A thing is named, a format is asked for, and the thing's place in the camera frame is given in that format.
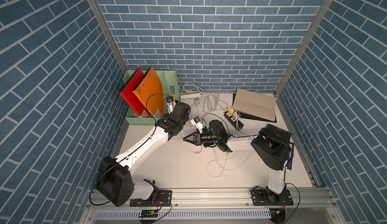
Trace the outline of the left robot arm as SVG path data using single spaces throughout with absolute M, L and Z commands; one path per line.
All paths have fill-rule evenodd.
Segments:
M 94 188 L 116 207 L 130 199 L 155 202 L 159 188 L 151 180 L 133 182 L 132 175 L 158 147 L 176 136 L 188 121 L 190 106 L 177 102 L 172 112 L 158 121 L 134 146 L 116 157 L 105 157 L 99 167 Z

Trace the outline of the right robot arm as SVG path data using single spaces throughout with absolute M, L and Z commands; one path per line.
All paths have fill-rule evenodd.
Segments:
M 231 135 L 218 120 L 212 120 L 208 127 L 198 129 L 185 136 L 183 140 L 196 146 L 218 147 L 223 152 L 249 150 L 258 154 L 269 168 L 267 186 L 254 187 L 250 193 L 254 206 L 280 206 L 285 208 L 294 204 L 285 183 L 286 166 L 293 158 L 290 133 L 271 124 L 257 134 L 248 136 Z

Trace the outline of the white power strip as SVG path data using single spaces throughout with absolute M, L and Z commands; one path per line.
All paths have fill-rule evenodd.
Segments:
M 200 99 L 201 94 L 200 93 L 194 93 L 194 94 L 187 94 L 187 95 L 180 95 L 180 100 L 182 102 L 185 101 L 193 101 L 194 99 Z

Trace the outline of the green mesh file organizer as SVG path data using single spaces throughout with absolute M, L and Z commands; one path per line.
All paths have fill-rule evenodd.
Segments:
M 163 85 L 165 107 L 164 107 L 164 114 L 162 117 L 164 117 L 168 114 L 166 98 L 172 95 L 175 100 L 180 101 L 177 72 L 175 70 L 155 70 L 155 71 Z M 132 76 L 132 74 L 134 74 L 134 72 L 135 70 L 128 70 L 125 73 L 124 75 L 125 84 Z M 162 117 L 155 118 L 149 115 L 146 117 L 144 113 L 142 117 L 138 117 L 130 107 L 126 115 L 126 121 L 130 125 L 154 125 L 155 122 L 161 119 Z

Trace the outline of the orange folder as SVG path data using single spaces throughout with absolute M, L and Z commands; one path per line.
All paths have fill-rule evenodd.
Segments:
M 165 107 L 163 85 L 153 66 L 144 73 L 132 92 L 149 116 L 155 118 L 163 116 Z

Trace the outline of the black power strip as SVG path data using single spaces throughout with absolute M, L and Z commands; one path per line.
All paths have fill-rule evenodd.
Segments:
M 224 117 L 237 131 L 243 129 L 244 125 L 239 120 L 235 120 L 232 115 L 229 115 L 228 111 L 224 113 Z

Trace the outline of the red folder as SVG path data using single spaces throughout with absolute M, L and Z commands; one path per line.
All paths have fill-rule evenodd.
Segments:
M 131 109 L 138 117 L 142 117 L 143 113 L 146 117 L 148 116 L 148 112 L 145 110 L 145 107 L 138 99 L 138 97 L 133 93 L 133 90 L 143 76 L 144 73 L 142 72 L 141 68 L 138 68 L 120 91 L 120 96 L 125 100 L 125 102 L 131 107 Z

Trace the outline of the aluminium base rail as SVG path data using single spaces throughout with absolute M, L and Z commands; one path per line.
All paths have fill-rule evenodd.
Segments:
M 294 206 L 336 207 L 326 187 L 287 186 Z M 167 198 L 174 208 L 253 208 L 254 201 L 249 188 L 173 188 Z

